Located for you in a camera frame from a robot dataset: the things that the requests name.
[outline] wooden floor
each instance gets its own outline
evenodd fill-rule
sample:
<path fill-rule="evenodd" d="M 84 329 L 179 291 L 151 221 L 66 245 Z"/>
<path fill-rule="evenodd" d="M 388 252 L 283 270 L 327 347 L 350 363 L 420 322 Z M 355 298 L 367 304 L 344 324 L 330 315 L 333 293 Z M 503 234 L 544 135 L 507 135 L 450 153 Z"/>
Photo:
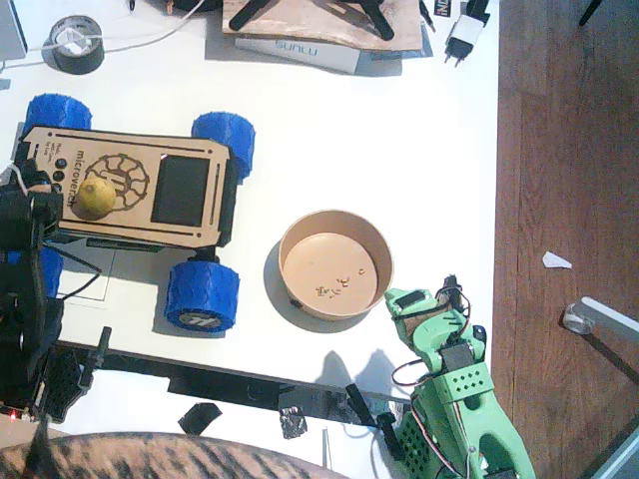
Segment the wooden floor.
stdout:
<path fill-rule="evenodd" d="M 639 346 L 559 324 L 582 295 L 639 318 L 639 4 L 579 28 L 588 2 L 501 1 L 493 376 L 539 478 L 589 477 L 639 414 Z"/>

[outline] black screen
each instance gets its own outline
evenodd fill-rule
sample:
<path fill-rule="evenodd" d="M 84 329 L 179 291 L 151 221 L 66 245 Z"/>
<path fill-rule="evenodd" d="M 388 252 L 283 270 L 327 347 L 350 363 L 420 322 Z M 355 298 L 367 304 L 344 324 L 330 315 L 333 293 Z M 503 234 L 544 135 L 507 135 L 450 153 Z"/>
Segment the black screen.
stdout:
<path fill-rule="evenodd" d="M 151 221 L 200 227 L 208 175 L 206 158 L 163 155 Z"/>

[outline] white paper scrap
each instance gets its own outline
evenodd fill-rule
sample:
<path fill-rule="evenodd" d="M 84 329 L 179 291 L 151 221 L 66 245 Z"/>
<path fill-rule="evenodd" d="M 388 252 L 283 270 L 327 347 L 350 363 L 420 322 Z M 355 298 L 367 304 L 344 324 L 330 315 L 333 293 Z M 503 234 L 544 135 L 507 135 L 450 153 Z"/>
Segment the white paper scrap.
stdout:
<path fill-rule="evenodd" d="M 546 267 L 565 267 L 566 269 L 572 268 L 572 263 L 566 261 L 563 257 L 556 255 L 553 252 L 547 251 L 543 256 L 543 265 Z"/>

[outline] power adapter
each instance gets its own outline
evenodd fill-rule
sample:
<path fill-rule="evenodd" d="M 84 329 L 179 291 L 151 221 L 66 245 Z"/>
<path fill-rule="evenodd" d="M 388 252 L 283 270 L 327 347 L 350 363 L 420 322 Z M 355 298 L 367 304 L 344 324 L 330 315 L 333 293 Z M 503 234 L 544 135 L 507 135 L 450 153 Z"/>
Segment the power adapter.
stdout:
<path fill-rule="evenodd" d="M 452 26 L 446 40 L 447 62 L 450 57 L 456 58 L 455 67 L 464 60 L 477 43 L 483 27 L 488 23 L 490 15 L 486 13 L 488 0 L 471 0 L 466 6 L 465 13 Z"/>

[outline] black tripod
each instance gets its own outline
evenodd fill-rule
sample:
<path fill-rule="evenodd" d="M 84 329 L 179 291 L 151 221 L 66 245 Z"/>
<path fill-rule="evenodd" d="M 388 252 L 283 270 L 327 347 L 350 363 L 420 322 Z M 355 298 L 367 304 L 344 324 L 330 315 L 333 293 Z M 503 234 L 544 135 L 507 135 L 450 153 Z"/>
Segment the black tripod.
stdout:
<path fill-rule="evenodd" d="M 249 0 L 242 10 L 231 19 L 229 27 L 236 32 L 240 31 L 255 15 L 266 7 L 272 0 Z M 366 15 L 370 17 L 375 28 L 379 32 L 379 36 L 388 41 L 395 36 L 395 32 L 384 18 L 379 5 L 383 3 L 383 0 L 341 0 L 343 3 L 357 3 L 361 6 Z"/>

